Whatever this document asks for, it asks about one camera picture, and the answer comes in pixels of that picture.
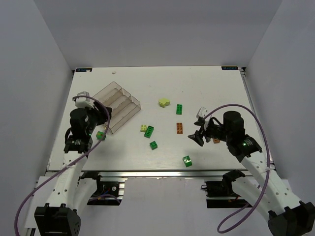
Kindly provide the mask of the green lego with printed face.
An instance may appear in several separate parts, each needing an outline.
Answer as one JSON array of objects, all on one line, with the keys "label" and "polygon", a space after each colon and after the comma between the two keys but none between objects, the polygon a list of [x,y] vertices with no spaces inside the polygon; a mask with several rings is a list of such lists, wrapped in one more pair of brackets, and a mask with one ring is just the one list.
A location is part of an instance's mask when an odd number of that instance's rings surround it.
[{"label": "green lego with printed face", "polygon": [[98,131],[98,132],[96,133],[96,138],[97,138],[98,140],[104,140],[104,139],[106,138],[106,135],[105,135],[104,132]]}]

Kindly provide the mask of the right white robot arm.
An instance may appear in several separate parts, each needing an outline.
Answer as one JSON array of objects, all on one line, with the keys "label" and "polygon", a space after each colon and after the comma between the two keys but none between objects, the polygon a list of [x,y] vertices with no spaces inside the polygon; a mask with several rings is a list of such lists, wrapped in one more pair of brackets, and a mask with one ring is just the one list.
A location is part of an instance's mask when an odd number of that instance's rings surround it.
[{"label": "right white robot arm", "polygon": [[274,236],[302,236],[313,229],[315,206],[304,203],[287,187],[277,172],[270,168],[270,160],[258,142],[245,132],[244,120],[237,111],[223,114],[223,122],[207,116],[202,107],[195,125],[200,129],[189,138],[200,146],[217,139],[225,142],[229,152],[254,177],[255,186],[238,170],[223,176],[228,192],[243,197],[266,220]]}]

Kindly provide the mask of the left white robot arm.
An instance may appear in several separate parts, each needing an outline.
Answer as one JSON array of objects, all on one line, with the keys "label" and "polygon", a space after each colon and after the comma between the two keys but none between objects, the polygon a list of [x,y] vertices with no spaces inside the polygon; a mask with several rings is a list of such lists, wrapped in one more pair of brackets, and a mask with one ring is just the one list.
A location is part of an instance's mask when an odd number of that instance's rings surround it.
[{"label": "left white robot arm", "polygon": [[38,206],[34,218],[42,236],[77,236],[81,228],[79,205],[97,190],[97,180],[80,180],[88,155],[93,150],[92,134],[108,123],[112,108],[95,101],[77,105],[70,112],[70,128],[64,138],[63,164],[56,184],[44,206]]}]

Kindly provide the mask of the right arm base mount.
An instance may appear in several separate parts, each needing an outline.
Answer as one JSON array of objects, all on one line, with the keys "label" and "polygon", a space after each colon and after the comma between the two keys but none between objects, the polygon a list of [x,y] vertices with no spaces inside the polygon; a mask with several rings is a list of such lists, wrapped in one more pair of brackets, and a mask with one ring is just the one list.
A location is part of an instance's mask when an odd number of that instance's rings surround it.
[{"label": "right arm base mount", "polygon": [[237,195],[232,190],[232,182],[237,178],[246,175],[239,171],[233,170],[222,176],[220,181],[206,181],[200,186],[201,190],[206,192],[207,208],[242,208],[251,207],[248,202]]}]

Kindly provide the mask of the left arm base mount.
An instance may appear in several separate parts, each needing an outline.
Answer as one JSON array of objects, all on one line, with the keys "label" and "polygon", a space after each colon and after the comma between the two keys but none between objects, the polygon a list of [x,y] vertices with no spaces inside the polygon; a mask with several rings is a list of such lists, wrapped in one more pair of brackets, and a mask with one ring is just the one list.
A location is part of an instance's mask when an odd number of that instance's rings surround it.
[{"label": "left arm base mount", "polygon": [[87,205],[93,206],[119,206],[120,182],[106,180],[100,172],[83,172],[79,180],[92,179],[96,181],[96,191],[91,195]]}]

